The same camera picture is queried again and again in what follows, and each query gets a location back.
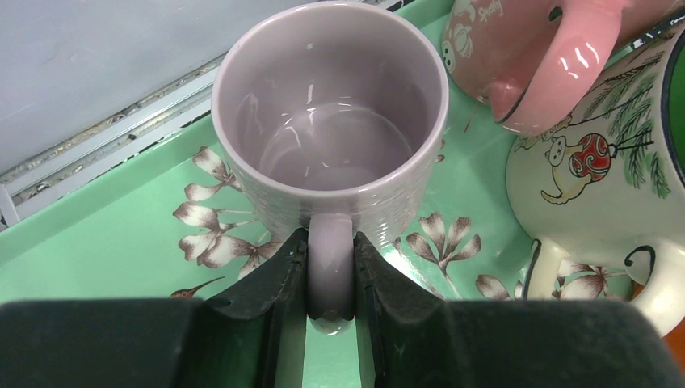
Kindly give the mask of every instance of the white mug handle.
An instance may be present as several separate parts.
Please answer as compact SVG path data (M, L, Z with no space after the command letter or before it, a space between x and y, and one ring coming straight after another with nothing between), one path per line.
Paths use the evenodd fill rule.
M685 249L656 239L631 252L625 259L626 267L632 266L631 256L637 251L649 253L651 272L631 305L650 320L659 335L664 336L685 318Z
M343 213L315 213L309 221L307 313L314 327L337 334L355 316L355 261L352 219Z
M554 280L557 278L561 261L569 253L549 238L536 238L532 245L532 260L523 284L526 299L552 299Z
M645 287L630 304L652 323L659 335L664 336L685 318L685 249L666 240L654 240L630 252L624 261L626 267L633 265L632 256L639 251L649 253L650 274ZM523 297L552 298L561 261L567 258L568 252L552 240L535 239Z

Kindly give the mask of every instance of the mint green tray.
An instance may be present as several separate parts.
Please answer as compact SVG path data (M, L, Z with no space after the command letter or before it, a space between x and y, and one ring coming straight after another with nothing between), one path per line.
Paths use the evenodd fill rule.
M439 47L451 4L416 0L397 13ZM445 298L516 298L532 241L506 198L504 169L515 137L453 84L450 98L444 147L419 215L383 254ZM0 302L210 297L230 286L263 262L274 244L233 187L220 154L205 117L2 232ZM451 227L464 232L460 242L444 243ZM196 257L222 235L252 254L221 268L198 266ZM191 249L186 243L197 244ZM443 244L456 244L451 255ZM624 272L568 264L557 289L558 297L627 297L630 285ZM354 328L335 337L308 331L304 386L359 386Z

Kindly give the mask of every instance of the orange object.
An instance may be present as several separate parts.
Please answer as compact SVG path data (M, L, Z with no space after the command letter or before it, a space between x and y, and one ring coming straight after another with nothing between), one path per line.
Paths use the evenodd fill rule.
M633 282L633 287L632 297L637 296L644 288L643 285L635 282ZM685 373L685 321L682 321L672 332L668 333L664 340L680 365L680 370Z

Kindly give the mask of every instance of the mug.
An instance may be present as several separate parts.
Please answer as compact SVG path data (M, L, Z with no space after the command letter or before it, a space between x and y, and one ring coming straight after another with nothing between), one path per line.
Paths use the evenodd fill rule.
M506 189L535 239L523 293L547 298L563 259L625 268L661 335L685 316L685 23L605 70L567 117L520 137Z
M519 135L564 118L611 52L683 6L683 0L455 0L442 55L462 91L490 105Z
M308 314L354 316L353 238L378 247L413 221L440 148L448 76L390 11L316 2L247 32L221 63L212 120L228 164L277 238L309 228Z

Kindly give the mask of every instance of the white mug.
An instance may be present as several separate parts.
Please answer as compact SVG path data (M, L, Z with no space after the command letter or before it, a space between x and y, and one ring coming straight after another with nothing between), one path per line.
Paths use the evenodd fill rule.
M665 335L685 316L685 24L605 70L580 104L520 137L506 189L536 240L524 295L551 297L563 259L626 268Z

